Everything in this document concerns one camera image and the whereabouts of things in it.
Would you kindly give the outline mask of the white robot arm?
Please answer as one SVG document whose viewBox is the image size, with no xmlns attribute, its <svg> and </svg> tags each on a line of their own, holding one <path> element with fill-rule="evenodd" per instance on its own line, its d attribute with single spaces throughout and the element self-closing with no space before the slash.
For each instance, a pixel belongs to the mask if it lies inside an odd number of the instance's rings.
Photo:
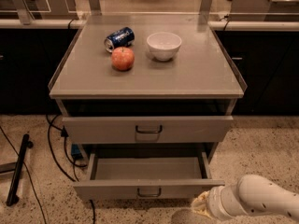
<svg viewBox="0 0 299 224">
<path fill-rule="evenodd" d="M 229 186 L 205 191 L 193 200 L 195 214 L 230 220 L 239 216 L 282 215 L 299 221 L 299 194 L 260 175 L 243 175 Z"/>
</svg>

